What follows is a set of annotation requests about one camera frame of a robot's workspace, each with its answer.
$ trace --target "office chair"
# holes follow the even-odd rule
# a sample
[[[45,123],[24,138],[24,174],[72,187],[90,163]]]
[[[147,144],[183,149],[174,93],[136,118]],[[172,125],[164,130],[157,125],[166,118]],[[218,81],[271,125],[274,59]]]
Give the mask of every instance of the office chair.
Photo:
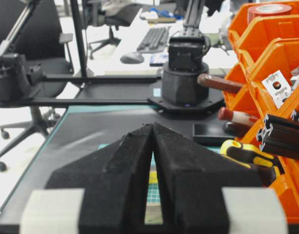
[[[21,14],[25,4],[18,0],[0,0],[0,43],[5,39]],[[15,44],[14,52],[25,54],[29,66],[41,64],[46,74],[69,74],[73,72],[69,47],[70,62],[65,59],[64,44],[72,40],[72,34],[61,33],[59,17],[54,0],[43,0],[36,8],[33,17],[27,23],[22,35]],[[65,88],[65,82],[44,83],[38,97],[56,97]],[[48,136],[47,128],[53,127],[59,118],[54,109],[44,115],[39,107],[30,107],[32,121],[0,126],[4,139],[9,138],[6,128],[24,128],[0,151],[0,158],[33,133]],[[5,163],[0,161],[0,171],[6,170]]]
[[[128,27],[131,25],[133,19],[141,8],[141,5],[135,3],[126,3],[126,4],[118,4],[115,7],[115,10],[107,7],[103,10],[103,2],[102,0],[86,0],[84,3],[84,15],[86,18],[85,27],[88,25],[92,25],[94,27],[99,27],[102,25],[109,26],[109,38],[103,40],[97,40],[89,43],[90,59],[93,59],[93,53],[106,45],[118,45],[120,43],[120,39],[114,37],[114,32],[112,30],[112,26],[115,27],[116,30],[119,29],[119,26]],[[100,43],[100,45],[92,49],[92,44]]]

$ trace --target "computer keyboard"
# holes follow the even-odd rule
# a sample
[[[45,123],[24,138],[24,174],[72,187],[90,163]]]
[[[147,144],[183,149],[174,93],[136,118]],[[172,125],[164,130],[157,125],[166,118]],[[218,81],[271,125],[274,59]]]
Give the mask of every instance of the computer keyboard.
[[[168,38],[168,28],[151,28],[139,44],[137,51],[142,54],[162,52],[167,45]]]

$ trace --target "black tabletop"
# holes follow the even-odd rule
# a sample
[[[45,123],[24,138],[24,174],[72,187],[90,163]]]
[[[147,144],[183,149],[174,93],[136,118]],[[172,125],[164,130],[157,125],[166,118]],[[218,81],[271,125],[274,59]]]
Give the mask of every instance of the black tabletop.
[[[0,224],[19,225],[22,211],[34,189],[42,189],[51,173],[96,149],[112,143],[146,123],[158,122],[192,138],[193,123],[221,124],[216,114],[175,115],[148,105],[73,106],[42,145],[10,194]]]

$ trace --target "orange storage bin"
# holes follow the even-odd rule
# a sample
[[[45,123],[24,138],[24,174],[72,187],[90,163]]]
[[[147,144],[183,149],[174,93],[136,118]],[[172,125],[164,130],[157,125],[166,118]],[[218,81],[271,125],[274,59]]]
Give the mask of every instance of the orange storage bin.
[[[258,146],[256,134],[259,129],[263,128],[265,114],[290,118],[294,109],[299,110],[299,86],[281,108],[277,109],[272,97],[262,84],[262,80],[277,70],[280,70],[290,83],[292,76],[290,72],[298,66],[299,38],[274,39],[254,63],[251,72],[248,72],[240,61],[225,77],[225,79],[244,84],[237,94],[223,93],[227,107],[260,116],[247,134],[237,140]],[[279,156],[279,160],[285,173],[270,187],[276,191],[288,222],[299,223],[299,161],[282,156]]]
[[[226,75],[225,79],[244,84],[237,94],[223,92],[226,107],[233,111],[244,111],[258,117],[258,110],[249,93],[243,65],[241,63],[237,63]]]
[[[289,116],[293,109],[296,109],[296,99],[299,100],[299,87],[286,100],[278,110],[268,91],[262,84],[271,73],[280,70],[288,83],[290,83],[290,72],[299,66],[299,39],[275,39],[265,49],[255,63],[247,79],[250,81],[249,92],[253,98],[260,116],[263,118],[266,113],[282,116],[285,112]]]
[[[256,17],[249,24],[236,42],[236,54],[247,72],[276,38],[299,38],[299,15]]]
[[[279,3],[278,1],[274,1],[274,2],[264,2],[264,3],[250,3],[250,4],[244,4],[242,5],[242,7],[240,8],[238,14],[235,16],[235,18],[233,19],[229,30],[228,30],[228,38],[233,46],[233,49],[235,50],[235,52],[238,52],[238,46],[239,46],[239,40],[242,37],[242,35],[244,34],[244,32],[246,31],[246,28],[248,26],[247,23],[247,15],[248,15],[248,8],[254,5],[258,5],[258,4],[270,4],[270,3]],[[295,1],[281,1],[281,4],[288,4],[292,7],[291,10],[291,15],[299,15],[299,0],[295,0]],[[254,23],[257,23],[257,21],[263,19],[262,17],[258,17],[259,19],[254,19],[253,21],[251,21],[250,25],[253,25]],[[277,34],[277,37],[280,37],[280,32],[276,32],[275,30],[272,30],[272,32],[274,34]]]

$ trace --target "floor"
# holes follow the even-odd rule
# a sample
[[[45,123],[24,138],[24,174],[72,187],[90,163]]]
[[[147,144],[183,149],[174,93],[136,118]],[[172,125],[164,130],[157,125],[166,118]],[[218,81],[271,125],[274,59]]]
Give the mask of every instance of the floor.
[[[61,0],[55,0],[57,4],[61,4]],[[62,30],[65,33],[73,32],[73,23],[70,17],[62,17],[60,19]],[[115,32],[116,37],[120,37],[124,33],[124,30]],[[97,39],[105,39],[108,37],[108,28],[100,27],[93,28],[89,27],[87,30],[88,41],[93,41]],[[71,46],[71,56],[73,58],[73,63],[75,71],[78,71],[80,68],[78,53],[76,48],[75,40],[70,44]],[[96,70],[97,67],[102,67],[104,63],[108,61],[112,53],[115,50],[115,46],[108,45],[105,46],[100,51],[94,54],[94,60],[88,61],[88,67],[91,67],[92,70]],[[68,84],[63,91],[63,93],[58,98],[72,98],[77,93],[78,88],[72,84]],[[44,113],[48,108],[41,108],[41,111]],[[63,114],[64,109],[56,109],[57,113]],[[0,109],[0,125],[9,124],[13,122],[21,122],[30,120],[29,108],[8,108]],[[0,135],[0,150],[8,144],[13,138],[15,138],[22,129],[12,129],[9,130],[10,139],[4,140]],[[39,147],[44,142],[44,138],[40,134],[33,134],[21,144],[16,146],[5,156],[2,157],[2,161],[6,163],[7,170],[5,172],[0,172],[0,207],[9,195],[9,193],[14,188],[19,177],[22,175],[29,162],[39,149]]]

